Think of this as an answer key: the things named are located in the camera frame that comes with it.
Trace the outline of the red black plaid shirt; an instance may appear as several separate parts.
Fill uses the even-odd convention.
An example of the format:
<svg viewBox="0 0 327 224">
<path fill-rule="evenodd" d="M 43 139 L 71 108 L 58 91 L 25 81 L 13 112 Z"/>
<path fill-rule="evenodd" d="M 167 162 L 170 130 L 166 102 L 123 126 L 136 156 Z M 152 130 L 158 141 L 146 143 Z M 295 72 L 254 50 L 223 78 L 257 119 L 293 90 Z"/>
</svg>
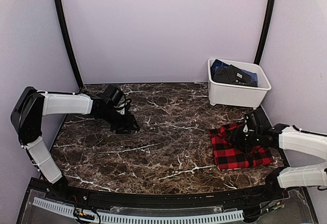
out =
<svg viewBox="0 0 327 224">
<path fill-rule="evenodd" d="M 269 165 L 274 162 L 269 148 L 254 146 L 246 153 L 234 147 L 228 141 L 228 137 L 241 127 L 241 123 L 230 123 L 222 125 L 218 129 L 208 131 L 211 139 L 215 164 L 220 171 L 253 168 Z"/>
</svg>

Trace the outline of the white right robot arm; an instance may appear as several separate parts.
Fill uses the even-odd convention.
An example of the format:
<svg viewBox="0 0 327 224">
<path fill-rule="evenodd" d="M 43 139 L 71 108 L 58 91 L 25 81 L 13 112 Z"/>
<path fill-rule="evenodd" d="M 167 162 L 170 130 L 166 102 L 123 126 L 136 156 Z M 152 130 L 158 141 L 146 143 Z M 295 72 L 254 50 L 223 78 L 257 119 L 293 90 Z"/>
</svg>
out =
<svg viewBox="0 0 327 224">
<path fill-rule="evenodd" d="M 227 141 L 246 153 L 253 147 L 260 146 L 280 150 L 287 158 L 292 154 L 305 157 L 303 163 L 292 160 L 290 166 L 279 167 L 266 177 L 261 196 L 267 201 L 274 199 L 281 189 L 326 189 L 326 134 L 282 123 L 266 130 L 243 124 L 227 133 Z"/>
</svg>

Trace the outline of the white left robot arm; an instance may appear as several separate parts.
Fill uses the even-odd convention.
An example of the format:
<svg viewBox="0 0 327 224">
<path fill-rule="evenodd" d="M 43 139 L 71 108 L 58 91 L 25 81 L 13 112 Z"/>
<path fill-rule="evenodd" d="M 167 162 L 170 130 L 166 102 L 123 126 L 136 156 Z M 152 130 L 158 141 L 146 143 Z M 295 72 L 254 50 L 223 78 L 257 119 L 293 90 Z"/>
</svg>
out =
<svg viewBox="0 0 327 224">
<path fill-rule="evenodd" d="M 10 116 L 18 141 L 42 176 L 53 185 L 52 193 L 60 201 L 72 198 L 72 190 L 56 165 L 42 136 L 42 119 L 55 114 L 91 115 L 109 123 L 117 134 L 139 131 L 135 116 L 129 111 L 131 99 L 118 87 L 109 85 L 104 92 L 66 93 L 41 91 L 28 86 L 22 92 Z"/>
</svg>

